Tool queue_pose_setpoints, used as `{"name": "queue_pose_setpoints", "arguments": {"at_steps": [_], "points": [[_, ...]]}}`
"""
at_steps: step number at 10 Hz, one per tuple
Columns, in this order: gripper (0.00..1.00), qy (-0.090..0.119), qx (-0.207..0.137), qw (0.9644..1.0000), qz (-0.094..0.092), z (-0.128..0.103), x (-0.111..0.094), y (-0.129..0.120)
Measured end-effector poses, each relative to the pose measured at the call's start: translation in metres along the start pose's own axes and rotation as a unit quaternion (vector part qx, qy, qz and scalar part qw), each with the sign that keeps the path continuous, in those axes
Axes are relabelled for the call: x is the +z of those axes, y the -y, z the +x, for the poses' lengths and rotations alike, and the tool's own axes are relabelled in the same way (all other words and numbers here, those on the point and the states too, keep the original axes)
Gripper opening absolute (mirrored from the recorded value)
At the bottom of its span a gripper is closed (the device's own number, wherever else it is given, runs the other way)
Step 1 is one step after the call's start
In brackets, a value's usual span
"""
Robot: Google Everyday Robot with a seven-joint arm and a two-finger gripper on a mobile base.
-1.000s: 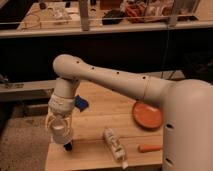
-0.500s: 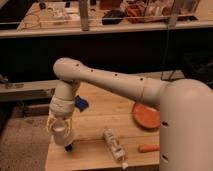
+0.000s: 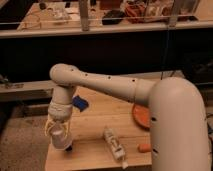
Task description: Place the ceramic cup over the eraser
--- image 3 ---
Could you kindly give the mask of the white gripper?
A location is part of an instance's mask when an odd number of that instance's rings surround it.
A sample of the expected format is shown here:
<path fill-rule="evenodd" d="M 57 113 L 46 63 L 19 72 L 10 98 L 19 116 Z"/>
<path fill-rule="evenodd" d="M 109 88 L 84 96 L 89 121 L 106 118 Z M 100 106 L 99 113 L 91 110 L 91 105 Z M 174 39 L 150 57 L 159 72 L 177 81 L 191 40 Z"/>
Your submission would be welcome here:
<path fill-rule="evenodd" d="M 70 121 L 67 121 L 70 119 L 72 115 L 72 105 L 64 105 L 64 104 L 58 104 L 51 102 L 48 108 L 48 114 L 54 121 L 64 122 L 63 128 L 64 128 L 64 138 L 71 142 L 72 141 L 72 135 L 70 132 Z M 47 120 L 45 124 L 45 135 L 49 136 L 51 129 L 55 126 L 55 122 L 53 120 Z"/>

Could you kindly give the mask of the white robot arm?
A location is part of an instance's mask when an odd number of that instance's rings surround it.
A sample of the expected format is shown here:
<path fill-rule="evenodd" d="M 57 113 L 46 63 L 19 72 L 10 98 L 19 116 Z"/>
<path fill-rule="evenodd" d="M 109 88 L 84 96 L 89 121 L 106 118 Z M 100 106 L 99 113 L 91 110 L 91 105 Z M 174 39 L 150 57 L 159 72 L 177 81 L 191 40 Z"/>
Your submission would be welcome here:
<path fill-rule="evenodd" d="M 197 87 L 180 77 L 157 82 L 86 73 L 73 65 L 56 64 L 49 72 L 55 83 L 45 134 L 55 148 L 72 144 L 72 98 L 78 86 L 150 110 L 153 171 L 211 171 L 206 110 Z"/>

